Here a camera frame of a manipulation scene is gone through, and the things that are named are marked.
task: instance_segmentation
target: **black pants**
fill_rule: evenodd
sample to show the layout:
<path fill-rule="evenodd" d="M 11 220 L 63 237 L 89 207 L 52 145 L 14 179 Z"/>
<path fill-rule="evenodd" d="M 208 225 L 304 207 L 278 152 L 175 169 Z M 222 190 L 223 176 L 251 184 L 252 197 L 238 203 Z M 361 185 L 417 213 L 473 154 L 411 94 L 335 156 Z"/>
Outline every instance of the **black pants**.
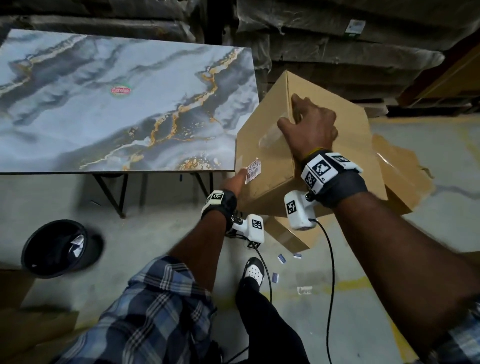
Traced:
<path fill-rule="evenodd" d="M 300 336 L 259 292 L 253 278 L 240 282 L 235 301 L 249 336 L 248 363 L 308 363 Z"/>

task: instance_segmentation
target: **hand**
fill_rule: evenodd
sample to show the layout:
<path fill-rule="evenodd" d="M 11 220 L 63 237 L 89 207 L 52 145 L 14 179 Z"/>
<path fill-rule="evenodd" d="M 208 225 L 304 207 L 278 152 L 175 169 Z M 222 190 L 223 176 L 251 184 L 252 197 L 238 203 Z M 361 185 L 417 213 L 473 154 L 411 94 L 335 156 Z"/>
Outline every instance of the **hand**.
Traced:
<path fill-rule="evenodd" d="M 338 130 L 333 126 L 335 112 L 318 107 L 308 97 L 302 99 L 297 94 L 292 95 L 292 106 L 296 124 L 280 118 L 277 125 L 293 156 L 302 161 L 315 149 L 332 150 L 332 143 L 338 136 Z"/>
<path fill-rule="evenodd" d="M 247 178 L 247 169 L 242 168 L 239 172 L 231 177 L 227 178 L 223 181 L 222 186 L 220 187 L 221 190 L 230 190 L 232 191 L 235 196 L 238 198 L 241 192 L 241 189 L 245 185 L 245 179 Z"/>

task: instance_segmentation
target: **red circular sticker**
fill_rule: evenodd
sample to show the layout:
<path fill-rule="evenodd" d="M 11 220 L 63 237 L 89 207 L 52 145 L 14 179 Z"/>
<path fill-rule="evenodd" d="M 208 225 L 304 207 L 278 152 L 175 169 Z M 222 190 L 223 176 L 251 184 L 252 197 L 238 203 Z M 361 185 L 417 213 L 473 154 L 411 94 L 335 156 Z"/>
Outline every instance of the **red circular sticker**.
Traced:
<path fill-rule="evenodd" d="M 113 86 L 110 92 L 114 96 L 127 96 L 132 90 L 125 85 Z"/>

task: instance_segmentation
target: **blue plaid shirt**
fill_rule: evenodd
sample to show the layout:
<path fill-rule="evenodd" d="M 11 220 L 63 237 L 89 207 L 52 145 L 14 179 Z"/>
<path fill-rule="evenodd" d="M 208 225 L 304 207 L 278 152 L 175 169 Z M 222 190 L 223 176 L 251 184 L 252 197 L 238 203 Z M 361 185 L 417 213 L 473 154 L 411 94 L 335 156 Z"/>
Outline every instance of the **blue plaid shirt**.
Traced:
<path fill-rule="evenodd" d="M 98 324 L 55 363 L 197 363 L 210 346 L 210 292 L 171 256 L 151 261 Z M 431 364 L 480 363 L 480 297 L 463 323 L 432 351 Z"/>

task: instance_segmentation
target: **black cable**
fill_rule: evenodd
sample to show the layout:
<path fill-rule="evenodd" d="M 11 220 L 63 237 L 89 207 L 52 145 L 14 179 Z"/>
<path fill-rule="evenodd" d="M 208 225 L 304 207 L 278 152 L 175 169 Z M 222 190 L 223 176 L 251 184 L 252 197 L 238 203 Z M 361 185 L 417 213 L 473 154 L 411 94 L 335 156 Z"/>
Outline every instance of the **black cable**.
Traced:
<path fill-rule="evenodd" d="M 324 231 L 325 237 L 327 238 L 328 247 L 330 248 L 330 256 L 332 258 L 332 294 L 330 295 L 330 307 L 328 308 L 327 337 L 326 337 L 328 361 L 330 362 L 330 364 L 332 364 L 332 358 L 330 358 L 330 347 L 328 345 L 328 339 L 329 339 L 329 333 L 330 333 L 330 319 L 332 317 L 333 295 L 335 293 L 335 263 L 333 260 L 333 249 L 332 249 L 332 244 L 330 243 L 330 239 L 328 238 L 328 234 L 325 231 L 324 227 L 321 225 L 321 223 L 314 218 L 310 218 L 308 220 L 311 222 L 316 222 L 318 226 L 320 226 L 320 228 Z"/>
<path fill-rule="evenodd" d="M 239 235 L 239 234 L 227 235 L 227 238 L 232 238 L 232 239 L 238 238 L 238 239 L 242 239 L 242 240 L 247 240 L 248 242 L 252 243 L 252 241 L 244 235 Z M 262 261 L 262 264 L 265 267 L 265 272 L 267 273 L 267 278 L 268 278 L 268 287 L 270 288 L 270 303 L 272 303 L 272 281 L 270 280 L 270 274 L 268 273 L 267 264 L 265 264 L 265 261 L 264 261 L 262 255 L 260 254 L 260 252 L 258 251 L 258 249 L 257 248 L 254 248 L 254 249 L 257 252 L 258 256 L 260 257 L 260 260 Z M 231 363 L 233 360 L 238 358 L 240 355 L 242 355 L 247 350 L 248 350 L 248 346 L 245 349 L 243 349 L 242 351 L 240 351 L 238 354 L 234 355 L 233 358 L 231 358 L 230 360 L 225 362 L 225 364 Z"/>

